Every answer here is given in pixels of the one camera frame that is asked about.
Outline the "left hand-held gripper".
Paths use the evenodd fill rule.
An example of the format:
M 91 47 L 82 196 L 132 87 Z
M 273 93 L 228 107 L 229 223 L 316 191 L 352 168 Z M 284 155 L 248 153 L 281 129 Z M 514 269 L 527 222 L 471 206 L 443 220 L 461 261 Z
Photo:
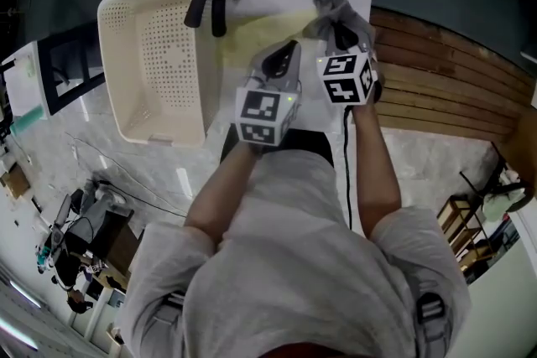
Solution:
M 235 125 L 241 141 L 265 147 L 282 143 L 301 103 L 300 58 L 295 39 L 271 44 L 254 55 L 252 76 L 236 91 Z M 278 83 L 269 84 L 270 80 Z

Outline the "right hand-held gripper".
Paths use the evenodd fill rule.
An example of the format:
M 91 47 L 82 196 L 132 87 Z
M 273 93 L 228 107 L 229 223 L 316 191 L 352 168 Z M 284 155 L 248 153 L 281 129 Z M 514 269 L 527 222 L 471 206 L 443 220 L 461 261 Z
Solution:
M 316 70 L 322 88 L 332 105 L 362 106 L 377 97 L 380 80 L 370 50 L 362 50 L 358 36 L 346 27 L 332 24 Z

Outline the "grey cloth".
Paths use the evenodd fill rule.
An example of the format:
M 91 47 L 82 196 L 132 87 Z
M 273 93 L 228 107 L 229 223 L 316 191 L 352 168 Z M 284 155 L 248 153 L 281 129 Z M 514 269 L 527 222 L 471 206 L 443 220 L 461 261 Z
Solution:
M 328 40 L 330 26 L 335 24 L 339 36 L 339 24 L 344 24 L 358 36 L 358 44 L 344 50 L 344 54 L 358 49 L 360 52 L 373 54 L 375 30 L 373 26 L 356 12 L 348 0 L 313 0 L 316 17 L 303 29 L 307 39 L 317 39 L 325 43 Z

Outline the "yellow cloth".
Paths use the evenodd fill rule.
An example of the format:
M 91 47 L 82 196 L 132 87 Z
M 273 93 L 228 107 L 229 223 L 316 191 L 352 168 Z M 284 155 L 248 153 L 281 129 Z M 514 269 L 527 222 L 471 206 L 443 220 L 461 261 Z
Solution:
M 287 39 L 302 38 L 304 27 L 316 17 L 313 8 L 267 16 L 233 18 L 218 42 L 226 68 L 245 69 L 255 54 Z

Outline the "cream perforated plastic basket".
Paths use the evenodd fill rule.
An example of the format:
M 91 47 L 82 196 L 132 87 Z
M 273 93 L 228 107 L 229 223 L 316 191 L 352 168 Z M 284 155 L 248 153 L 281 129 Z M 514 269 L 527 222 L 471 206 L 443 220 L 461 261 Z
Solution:
M 220 105 L 211 15 L 185 25 L 191 0 L 102 0 L 97 25 L 108 95 L 130 143 L 199 148 Z

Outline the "person's left forearm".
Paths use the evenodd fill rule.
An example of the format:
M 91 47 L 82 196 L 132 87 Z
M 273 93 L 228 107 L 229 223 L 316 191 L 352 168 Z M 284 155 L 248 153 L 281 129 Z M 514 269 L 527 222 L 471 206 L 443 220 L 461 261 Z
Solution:
M 239 142 L 193 200 L 184 226 L 204 232 L 217 246 L 241 204 L 257 161 L 252 147 Z

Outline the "brown square block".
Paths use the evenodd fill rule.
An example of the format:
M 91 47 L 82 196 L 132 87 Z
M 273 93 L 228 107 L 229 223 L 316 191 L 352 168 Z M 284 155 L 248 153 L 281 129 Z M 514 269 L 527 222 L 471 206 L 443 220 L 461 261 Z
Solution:
M 24 171 L 18 165 L 13 166 L 9 172 L 0 177 L 0 185 L 7 189 L 14 200 L 23 196 L 30 189 Z

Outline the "person's black shorts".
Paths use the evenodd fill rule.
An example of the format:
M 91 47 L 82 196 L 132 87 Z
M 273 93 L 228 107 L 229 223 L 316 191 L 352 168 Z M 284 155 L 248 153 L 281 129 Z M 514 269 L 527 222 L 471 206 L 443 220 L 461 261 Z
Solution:
M 220 163 L 223 162 L 223 160 L 233 150 L 238 142 L 239 138 L 237 128 L 234 124 L 231 124 L 222 147 Z M 331 166 L 334 166 L 331 145 L 323 132 L 290 129 L 285 134 L 284 139 L 278 147 L 267 146 L 259 149 L 261 154 L 277 153 L 289 150 L 300 150 L 317 154 L 325 159 Z

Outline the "wooden slat platform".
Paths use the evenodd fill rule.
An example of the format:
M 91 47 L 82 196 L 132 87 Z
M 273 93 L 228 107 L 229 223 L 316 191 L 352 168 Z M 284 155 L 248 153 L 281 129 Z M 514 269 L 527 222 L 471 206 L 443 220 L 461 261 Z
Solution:
M 382 126 L 500 143 L 529 110 L 537 80 L 501 55 L 384 8 L 370 23 L 385 79 Z

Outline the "person's grey shirt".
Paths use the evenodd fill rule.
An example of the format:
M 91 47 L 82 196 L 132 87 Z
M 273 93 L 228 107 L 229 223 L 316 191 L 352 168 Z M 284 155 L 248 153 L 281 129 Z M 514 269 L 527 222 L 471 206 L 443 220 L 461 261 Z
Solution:
M 373 358 L 444 358 L 471 307 L 433 214 L 351 231 L 336 173 L 300 150 L 264 155 L 222 243 L 146 227 L 117 326 L 134 358 L 259 358 L 310 343 Z

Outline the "black chair with pale cloth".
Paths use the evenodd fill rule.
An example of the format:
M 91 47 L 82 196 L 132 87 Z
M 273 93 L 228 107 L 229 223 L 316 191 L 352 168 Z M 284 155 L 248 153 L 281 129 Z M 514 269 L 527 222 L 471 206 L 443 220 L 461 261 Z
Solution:
M 524 208 L 534 197 L 534 188 L 510 168 L 499 162 L 485 186 L 478 190 L 463 173 L 459 173 L 478 197 L 484 219 L 495 222 L 506 214 Z

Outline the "wooden shelf rack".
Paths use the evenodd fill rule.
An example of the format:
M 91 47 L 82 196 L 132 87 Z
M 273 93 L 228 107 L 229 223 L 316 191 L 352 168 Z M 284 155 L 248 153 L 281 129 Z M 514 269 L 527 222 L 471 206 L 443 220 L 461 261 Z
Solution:
M 477 210 L 467 198 L 450 196 L 437 220 L 463 272 L 496 256 Z

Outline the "grey black machine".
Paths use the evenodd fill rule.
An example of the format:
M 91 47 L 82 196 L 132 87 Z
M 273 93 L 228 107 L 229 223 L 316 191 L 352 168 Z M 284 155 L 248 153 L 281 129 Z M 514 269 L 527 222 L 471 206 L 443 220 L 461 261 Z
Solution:
M 39 273 L 51 270 L 55 283 L 67 294 L 67 304 L 76 314 L 93 307 L 76 288 L 76 280 L 87 262 L 82 258 L 90 250 L 107 215 L 130 215 L 127 200 L 102 181 L 88 180 L 83 189 L 67 195 L 60 206 L 50 232 L 37 245 Z

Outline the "small white black-framed table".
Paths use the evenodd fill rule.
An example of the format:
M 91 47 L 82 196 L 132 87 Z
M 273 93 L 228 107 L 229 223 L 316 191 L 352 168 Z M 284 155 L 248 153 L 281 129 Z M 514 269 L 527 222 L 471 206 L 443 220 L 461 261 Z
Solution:
M 105 82 L 97 22 L 30 42 L 0 70 L 16 117 L 36 108 L 47 119 Z

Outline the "teal bottle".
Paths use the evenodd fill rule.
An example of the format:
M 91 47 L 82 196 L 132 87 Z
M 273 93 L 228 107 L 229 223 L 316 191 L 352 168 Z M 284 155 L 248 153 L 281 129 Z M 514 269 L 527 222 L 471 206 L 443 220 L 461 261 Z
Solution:
M 37 106 L 30 111 L 26 112 L 20 117 L 13 119 L 12 124 L 10 125 L 10 133 L 13 136 L 18 136 L 21 132 L 29 128 L 35 122 L 45 118 L 44 109 L 42 106 Z

